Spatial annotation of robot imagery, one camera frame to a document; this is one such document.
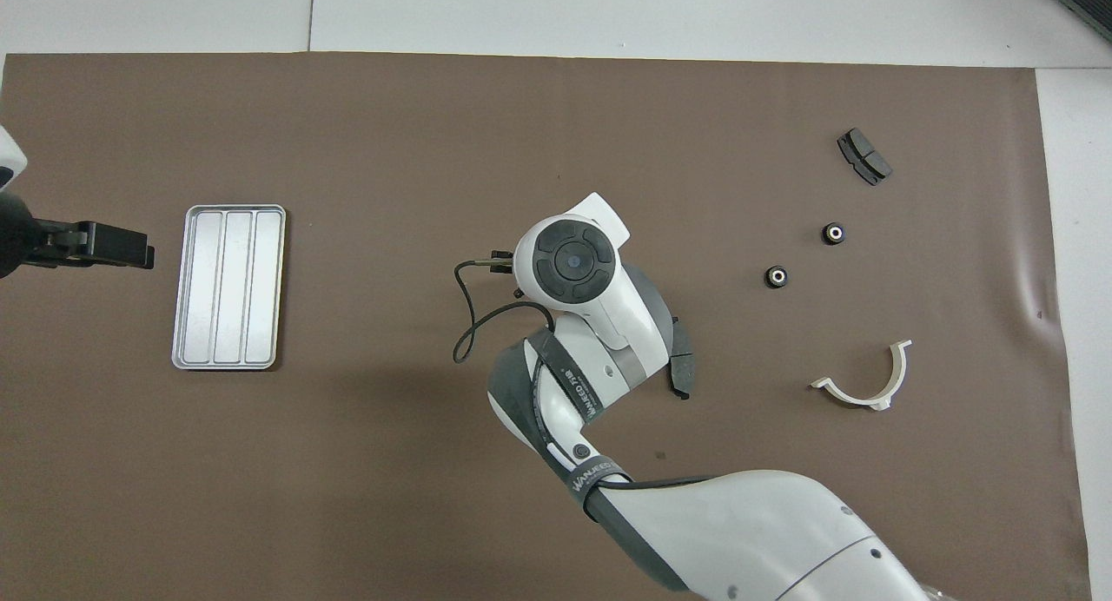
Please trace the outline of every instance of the white surface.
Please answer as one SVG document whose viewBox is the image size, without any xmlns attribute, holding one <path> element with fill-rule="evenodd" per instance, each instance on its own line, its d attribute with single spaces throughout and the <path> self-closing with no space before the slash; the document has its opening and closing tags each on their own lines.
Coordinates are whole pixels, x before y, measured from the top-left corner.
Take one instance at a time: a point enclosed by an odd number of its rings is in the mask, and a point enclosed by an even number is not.
<svg viewBox="0 0 1112 601">
<path fill-rule="evenodd" d="M 1112 599 L 1112 69 L 1036 78 L 1090 579 Z"/>
<path fill-rule="evenodd" d="M 745 471 L 661 489 L 599 490 L 692 592 L 706 599 L 780 599 L 847 546 L 862 541 L 870 544 L 866 551 L 883 546 L 834 493 L 784 471 Z M 882 551 L 888 559 L 847 563 L 863 570 L 820 578 L 818 585 L 857 583 L 853 594 L 822 599 L 921 601 L 919 584 L 886 548 Z M 815 599 L 810 590 L 796 599 Z"/>
<path fill-rule="evenodd" d="M 3 55 L 298 51 L 311 0 L 0 0 Z"/>
<path fill-rule="evenodd" d="M 835 397 L 844 401 L 845 403 L 852 403 L 854 405 L 866 405 L 873 407 L 873 410 L 881 411 L 892 407 L 892 395 L 900 391 L 900 385 L 903 384 L 904 375 L 907 374 L 907 355 L 904 353 L 904 347 L 911 344 L 911 341 L 900 341 L 898 343 L 892 343 L 888 348 L 892 349 L 892 375 L 888 377 L 888 383 L 881 388 L 881 392 L 875 395 L 857 398 L 852 397 L 842 392 L 842 388 L 837 387 L 834 380 L 830 377 L 820 377 L 811 383 L 814 388 L 826 388 L 826 392 Z"/>
<path fill-rule="evenodd" d="M 309 42 L 310 1 L 0 0 L 0 53 L 299 50 Z M 1112 68 L 1112 45 L 1055 0 L 316 0 L 314 7 L 314 49 Z M 1105 436 L 1112 401 L 1099 384 L 1112 353 L 1104 288 L 1112 279 L 1112 71 L 1040 70 L 1039 88 L 1092 592 L 1112 599 Z"/>
<path fill-rule="evenodd" d="M 1055 0 L 316 0 L 312 49 L 1112 66 Z"/>
<path fill-rule="evenodd" d="M 880 558 L 874 550 L 880 551 Z M 920 585 L 907 581 L 911 577 L 905 569 L 891 568 L 885 561 L 897 559 L 883 542 L 875 538 L 858 542 L 815 569 L 777 601 L 926 601 Z"/>
</svg>

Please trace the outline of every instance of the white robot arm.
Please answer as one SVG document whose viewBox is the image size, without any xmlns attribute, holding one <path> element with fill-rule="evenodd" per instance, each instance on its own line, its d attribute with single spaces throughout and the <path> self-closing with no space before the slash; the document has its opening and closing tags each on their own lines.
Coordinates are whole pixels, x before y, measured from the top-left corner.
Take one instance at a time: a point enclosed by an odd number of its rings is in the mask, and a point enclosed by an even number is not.
<svg viewBox="0 0 1112 601">
<path fill-rule="evenodd" d="M 926 598 L 895 555 L 822 484 L 783 471 L 633 482 L 582 435 L 668 362 L 672 315 L 622 264 L 629 237 L 598 194 L 530 228 L 513 256 L 525 296 L 565 314 L 498 356 L 494 411 L 647 574 L 706 599 Z"/>
<path fill-rule="evenodd" d="M 27 156 L 16 145 L 16 139 L 0 126 L 0 190 L 27 168 Z"/>
</svg>

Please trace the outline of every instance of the brown tablecloth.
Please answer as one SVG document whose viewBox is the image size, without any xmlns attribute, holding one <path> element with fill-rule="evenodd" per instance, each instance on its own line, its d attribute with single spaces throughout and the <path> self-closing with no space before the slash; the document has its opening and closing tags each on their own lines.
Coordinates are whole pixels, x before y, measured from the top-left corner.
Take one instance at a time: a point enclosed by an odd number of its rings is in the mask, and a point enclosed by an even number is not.
<svg viewBox="0 0 1112 601">
<path fill-rule="evenodd" d="M 693 336 L 588 431 L 635 477 L 783 469 L 962 601 L 1088 599 L 1035 80 L 1023 69 L 407 55 L 11 56 L 51 219 L 150 272 L 0 283 L 4 599 L 672 599 L 492 413 L 451 266 L 598 190 Z M 860 127 L 873 187 L 835 139 Z M 289 213 L 280 358 L 170 364 L 195 204 Z M 822 244 L 837 220 L 846 242 Z M 765 268 L 791 284 L 771 290 Z M 508 276 L 473 269 L 479 311 Z M 867 395 L 910 338 L 886 412 Z"/>
</svg>

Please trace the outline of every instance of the metal tray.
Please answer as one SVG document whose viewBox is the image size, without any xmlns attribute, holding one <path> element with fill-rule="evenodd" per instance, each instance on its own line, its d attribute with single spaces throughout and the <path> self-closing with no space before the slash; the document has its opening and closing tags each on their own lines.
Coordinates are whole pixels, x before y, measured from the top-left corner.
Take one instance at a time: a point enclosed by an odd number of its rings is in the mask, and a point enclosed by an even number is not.
<svg viewBox="0 0 1112 601">
<path fill-rule="evenodd" d="M 278 349 L 286 210 L 193 206 L 186 213 L 171 359 L 187 370 L 262 370 Z"/>
</svg>

